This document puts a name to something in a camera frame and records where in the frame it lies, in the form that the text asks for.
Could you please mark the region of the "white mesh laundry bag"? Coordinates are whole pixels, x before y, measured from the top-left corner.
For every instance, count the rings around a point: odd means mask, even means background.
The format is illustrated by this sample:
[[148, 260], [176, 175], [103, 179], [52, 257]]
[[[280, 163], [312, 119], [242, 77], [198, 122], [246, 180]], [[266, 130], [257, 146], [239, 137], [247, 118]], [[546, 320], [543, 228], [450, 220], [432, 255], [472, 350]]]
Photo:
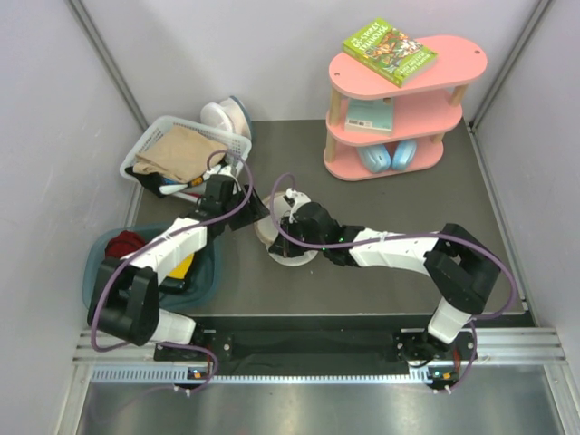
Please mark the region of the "white mesh laundry bag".
[[[274, 214], [278, 223], [281, 224], [282, 218], [288, 218], [292, 209], [292, 206], [285, 200], [285, 192], [277, 191], [274, 195]], [[278, 236], [278, 230], [274, 225], [271, 217], [264, 217], [258, 220], [254, 224], [256, 235], [258, 239], [266, 246], [266, 249], [271, 247], [276, 237]], [[307, 263], [315, 259], [318, 252], [315, 250], [306, 251], [300, 256], [296, 257], [284, 257], [278, 254], [269, 253], [270, 257], [273, 258], [278, 264], [282, 266], [304, 266]]]

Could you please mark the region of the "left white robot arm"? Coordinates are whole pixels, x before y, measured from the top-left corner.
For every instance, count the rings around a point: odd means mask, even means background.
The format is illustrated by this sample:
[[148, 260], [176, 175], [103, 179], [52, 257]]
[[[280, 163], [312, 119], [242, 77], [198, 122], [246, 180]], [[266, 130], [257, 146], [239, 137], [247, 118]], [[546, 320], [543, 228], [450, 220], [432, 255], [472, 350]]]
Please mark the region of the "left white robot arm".
[[193, 319], [160, 307], [160, 285], [227, 227], [235, 231], [268, 216], [253, 183], [212, 176], [188, 214], [135, 252], [101, 262], [87, 317], [92, 348], [104, 353], [128, 344], [174, 343], [184, 358], [198, 358], [205, 351], [204, 335], [195, 331]]

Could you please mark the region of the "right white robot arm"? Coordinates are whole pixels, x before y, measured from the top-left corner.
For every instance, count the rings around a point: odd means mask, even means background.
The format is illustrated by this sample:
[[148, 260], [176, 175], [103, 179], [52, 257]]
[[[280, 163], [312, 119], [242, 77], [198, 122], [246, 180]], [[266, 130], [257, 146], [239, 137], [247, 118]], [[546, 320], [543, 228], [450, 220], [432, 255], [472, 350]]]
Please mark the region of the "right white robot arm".
[[318, 251], [337, 266], [384, 266], [430, 277], [441, 299], [422, 344], [436, 359], [451, 353], [459, 331], [483, 313], [500, 272], [495, 256], [457, 224], [417, 237], [379, 232], [342, 225], [312, 201], [294, 203], [272, 221], [278, 231], [269, 248], [273, 254], [297, 257]]

